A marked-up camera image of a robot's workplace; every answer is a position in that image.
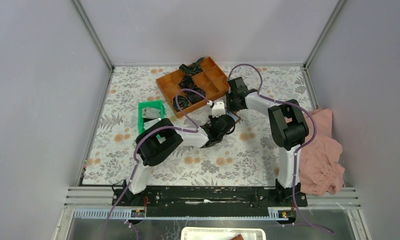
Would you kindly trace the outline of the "green plastic card box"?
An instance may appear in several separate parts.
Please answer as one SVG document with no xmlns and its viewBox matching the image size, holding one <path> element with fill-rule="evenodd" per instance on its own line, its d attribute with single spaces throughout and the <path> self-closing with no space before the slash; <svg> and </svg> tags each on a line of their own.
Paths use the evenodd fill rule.
<svg viewBox="0 0 400 240">
<path fill-rule="evenodd" d="M 163 118 L 165 116 L 165 108 L 162 100 L 144 101 L 138 103 L 138 132 L 142 133 L 144 123 Z"/>
</svg>

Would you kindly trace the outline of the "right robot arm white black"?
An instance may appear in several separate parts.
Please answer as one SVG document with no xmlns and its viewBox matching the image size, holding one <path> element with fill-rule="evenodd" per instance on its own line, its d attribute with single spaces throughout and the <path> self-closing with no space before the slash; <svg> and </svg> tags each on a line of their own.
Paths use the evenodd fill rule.
<svg viewBox="0 0 400 240">
<path fill-rule="evenodd" d="M 302 109 L 294 99 L 280 101 L 249 89 L 242 77 L 228 80 L 229 91 L 226 93 L 226 105 L 231 112 L 254 110 L 268 116 L 271 137 L 279 147 L 279 174 L 275 191 L 275 201 L 287 206 L 294 200 L 295 188 L 299 184 L 300 147 L 309 135 L 308 125 Z"/>
</svg>

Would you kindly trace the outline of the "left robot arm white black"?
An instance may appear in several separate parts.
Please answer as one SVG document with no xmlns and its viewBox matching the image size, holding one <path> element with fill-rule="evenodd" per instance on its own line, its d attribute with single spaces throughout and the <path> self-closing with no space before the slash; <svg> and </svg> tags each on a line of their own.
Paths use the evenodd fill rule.
<svg viewBox="0 0 400 240">
<path fill-rule="evenodd" d="M 222 101 L 212 105 L 209 121 L 198 128 L 175 126 L 163 118 L 136 138 L 134 159 L 136 165 L 126 179 L 124 200 L 138 205 L 143 198 L 152 168 L 161 164 L 178 147 L 210 148 L 222 142 L 223 137 L 235 130 L 240 117 L 223 107 Z"/>
</svg>

